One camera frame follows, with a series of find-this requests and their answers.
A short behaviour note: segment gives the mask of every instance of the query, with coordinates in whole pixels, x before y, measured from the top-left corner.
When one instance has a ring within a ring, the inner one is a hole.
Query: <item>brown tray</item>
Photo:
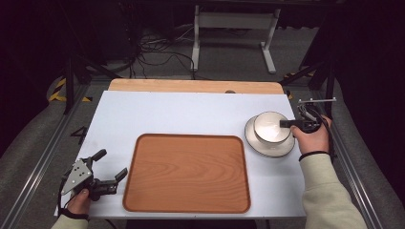
[[[246,212],[243,142],[230,135],[141,135],[123,205],[131,212]]]

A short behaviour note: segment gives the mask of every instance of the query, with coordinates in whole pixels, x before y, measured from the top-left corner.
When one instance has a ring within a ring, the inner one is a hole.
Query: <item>tray rim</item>
[[[133,175],[133,173],[131,173],[131,170],[133,168],[133,165],[136,161],[136,152],[137,152],[137,148],[139,146],[139,142],[144,138],[144,137],[148,137],[148,136],[185,136],[185,137],[216,137],[216,138],[233,138],[235,140],[237,140],[240,145],[241,145],[241,149],[242,149],[242,160],[243,160],[243,165],[244,165],[244,175],[245,175],[245,192],[246,192],[246,207],[244,210],[241,211],[160,211],[160,210],[132,210],[130,207],[127,206],[127,202],[126,199],[128,197],[127,193],[128,193],[128,189],[130,186],[130,181],[131,181],[131,176]],[[247,166],[246,166],[246,158],[245,158],[245,145],[244,142],[241,140],[240,137],[236,136],[236,135],[198,135],[198,134],[162,134],[162,133],[145,133],[140,135],[137,138],[136,141],[136,145],[134,148],[134,152],[133,152],[133,156],[132,156],[132,160],[131,160],[131,166],[130,166],[130,171],[128,173],[128,178],[127,178],[127,182],[125,185],[125,190],[124,190],[124,195],[122,198],[122,206],[124,207],[124,209],[126,211],[129,212],[145,212],[145,213],[185,213],[185,214],[243,214],[246,213],[250,207],[251,207],[251,196],[250,196],[250,188],[249,188],[249,182],[248,182],[248,175],[247,175]]]

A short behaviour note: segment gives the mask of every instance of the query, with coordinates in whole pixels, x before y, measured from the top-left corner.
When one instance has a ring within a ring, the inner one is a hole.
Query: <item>metal stand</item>
[[[196,6],[194,16],[194,45],[192,60],[194,65],[192,71],[199,68],[200,56],[200,28],[235,28],[235,29],[256,29],[268,30],[266,42],[261,42],[261,48],[265,57],[269,73],[276,73],[273,60],[268,48],[270,47],[280,10],[274,13],[230,13],[230,12],[200,12],[200,7]]]

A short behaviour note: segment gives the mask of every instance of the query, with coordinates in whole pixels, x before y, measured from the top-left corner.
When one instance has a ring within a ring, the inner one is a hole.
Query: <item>hand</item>
[[[73,214],[89,215],[90,199],[89,190],[82,189],[68,204],[68,210]]]
[[[327,121],[328,125],[331,125],[331,120],[326,116],[322,115]],[[302,132],[298,127],[290,127],[292,134],[297,138],[300,147],[301,154],[314,152],[314,151],[325,151],[329,152],[329,135],[325,125],[322,125],[318,131],[306,134]]]

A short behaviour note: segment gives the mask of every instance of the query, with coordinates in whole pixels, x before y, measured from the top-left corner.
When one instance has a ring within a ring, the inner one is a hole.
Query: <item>wooden board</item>
[[[276,82],[210,81],[175,79],[114,79],[109,91],[166,93],[283,94]]]
[[[141,135],[123,205],[132,212],[246,212],[243,142],[230,135]]]

